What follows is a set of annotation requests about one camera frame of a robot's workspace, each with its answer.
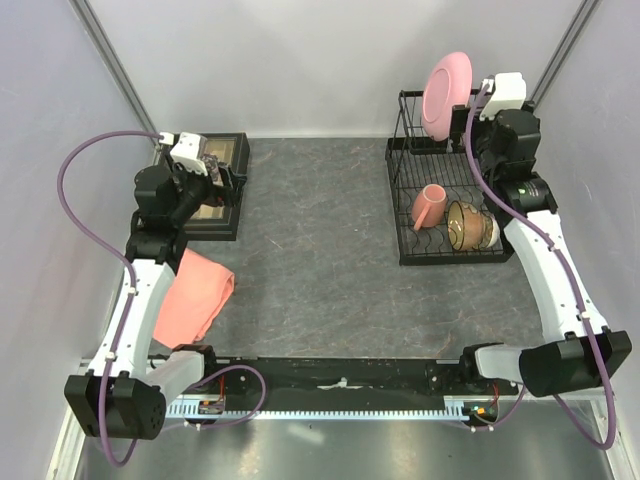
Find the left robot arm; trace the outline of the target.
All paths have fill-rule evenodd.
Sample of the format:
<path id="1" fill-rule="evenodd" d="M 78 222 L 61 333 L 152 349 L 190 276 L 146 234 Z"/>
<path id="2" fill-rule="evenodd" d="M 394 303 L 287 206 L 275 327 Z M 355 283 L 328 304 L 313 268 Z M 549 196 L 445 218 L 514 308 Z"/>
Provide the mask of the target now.
<path id="1" fill-rule="evenodd" d="M 152 440 L 167 407 L 193 388 L 208 393 L 219 369 L 206 331 L 229 300 L 235 276 L 187 249 L 184 226 L 222 195 L 205 169 L 147 167 L 134 179 L 124 279 L 98 352 L 64 396 L 83 432 L 94 438 Z"/>

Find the pink plate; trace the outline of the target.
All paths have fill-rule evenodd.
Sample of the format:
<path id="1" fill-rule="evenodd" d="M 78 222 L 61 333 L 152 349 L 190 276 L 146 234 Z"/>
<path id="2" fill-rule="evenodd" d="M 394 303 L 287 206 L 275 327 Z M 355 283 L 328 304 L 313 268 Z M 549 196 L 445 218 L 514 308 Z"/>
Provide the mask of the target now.
<path id="1" fill-rule="evenodd" d="M 422 95 L 421 125 L 429 138 L 434 141 L 448 138 L 452 108 L 467 104 L 472 81 L 472 64 L 464 52 L 450 53 L 436 64 Z"/>

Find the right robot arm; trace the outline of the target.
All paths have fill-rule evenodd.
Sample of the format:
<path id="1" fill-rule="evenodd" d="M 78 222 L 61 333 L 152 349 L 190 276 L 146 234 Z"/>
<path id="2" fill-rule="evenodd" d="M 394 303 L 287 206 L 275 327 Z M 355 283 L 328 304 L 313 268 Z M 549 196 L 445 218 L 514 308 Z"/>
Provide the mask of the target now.
<path id="1" fill-rule="evenodd" d="M 452 247 L 480 250 L 504 238 L 517 254 L 534 294 L 544 342 L 501 343 L 464 349 L 458 381 L 477 394 L 494 379 L 524 385 L 536 397 L 601 387 L 632 351 L 626 331 L 613 331 L 592 304 L 575 270 L 549 185 L 532 170 L 539 120 L 527 108 L 506 109 L 492 120 L 465 115 L 464 146 L 488 212 L 454 202 L 447 214 Z"/>

